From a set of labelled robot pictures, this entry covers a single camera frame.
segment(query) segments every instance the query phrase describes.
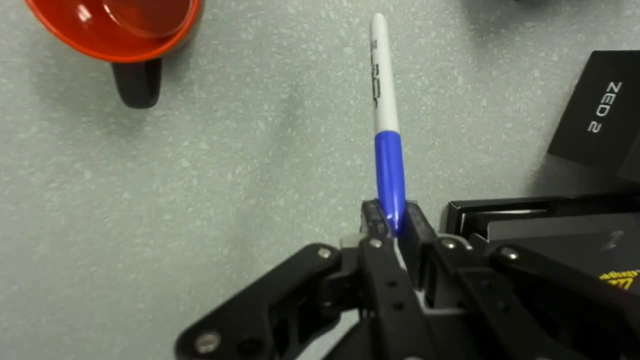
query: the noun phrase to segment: screw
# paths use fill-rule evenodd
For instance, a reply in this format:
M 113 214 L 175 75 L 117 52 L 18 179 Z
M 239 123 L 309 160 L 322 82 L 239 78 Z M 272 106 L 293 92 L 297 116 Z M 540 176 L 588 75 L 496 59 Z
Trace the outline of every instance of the screw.
M 508 261 L 518 261 L 518 253 L 513 248 L 500 248 L 500 255 Z
M 368 244 L 374 248 L 382 248 L 382 242 L 378 239 L 369 240 Z
M 453 251 L 458 244 L 453 240 L 441 239 L 440 244 L 448 251 Z
M 332 251 L 320 248 L 320 251 L 318 251 L 318 256 L 320 256 L 320 258 L 330 258 L 330 256 L 332 256 Z
M 195 350 L 197 350 L 199 355 L 211 355 L 211 353 L 217 350 L 220 342 L 222 342 L 222 339 L 220 339 L 217 333 L 203 333 L 203 335 L 199 335 L 197 340 L 195 340 Z

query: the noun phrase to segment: black box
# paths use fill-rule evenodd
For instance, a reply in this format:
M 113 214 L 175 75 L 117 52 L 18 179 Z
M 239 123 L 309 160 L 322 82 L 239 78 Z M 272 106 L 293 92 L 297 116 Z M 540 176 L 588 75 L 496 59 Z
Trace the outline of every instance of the black box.
M 640 180 L 640 52 L 593 52 L 550 155 Z
M 498 220 L 486 253 L 515 244 L 640 297 L 640 214 Z

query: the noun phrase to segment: marker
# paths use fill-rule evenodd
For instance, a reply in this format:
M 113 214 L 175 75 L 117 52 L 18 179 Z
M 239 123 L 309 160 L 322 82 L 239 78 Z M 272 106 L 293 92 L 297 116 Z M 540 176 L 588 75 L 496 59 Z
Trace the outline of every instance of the marker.
M 376 15 L 369 31 L 371 40 L 371 85 L 376 109 L 376 180 L 378 200 L 392 233 L 399 233 L 405 211 L 402 141 L 396 111 L 396 91 L 388 28 L 382 15 Z

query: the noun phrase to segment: orange bowl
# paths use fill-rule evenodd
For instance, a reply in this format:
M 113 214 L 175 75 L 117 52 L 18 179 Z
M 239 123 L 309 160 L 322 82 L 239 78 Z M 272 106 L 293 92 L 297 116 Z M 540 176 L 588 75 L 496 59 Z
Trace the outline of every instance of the orange bowl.
M 25 0 L 36 18 L 63 44 L 116 65 L 162 59 L 181 44 L 202 11 L 202 0 L 185 2 L 190 8 L 178 32 L 164 38 L 144 38 L 113 23 L 102 0 Z

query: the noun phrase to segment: countertop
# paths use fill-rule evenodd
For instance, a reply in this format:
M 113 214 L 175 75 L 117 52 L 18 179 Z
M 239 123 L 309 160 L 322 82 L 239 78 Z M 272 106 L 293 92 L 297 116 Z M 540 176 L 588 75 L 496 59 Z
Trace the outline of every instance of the countertop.
M 546 149 L 590 52 L 640 47 L 638 0 L 205 0 L 151 111 L 0 0 L 0 358 L 170 360 L 255 277 L 356 233 L 376 12 L 432 224 L 450 200 L 628 186 Z

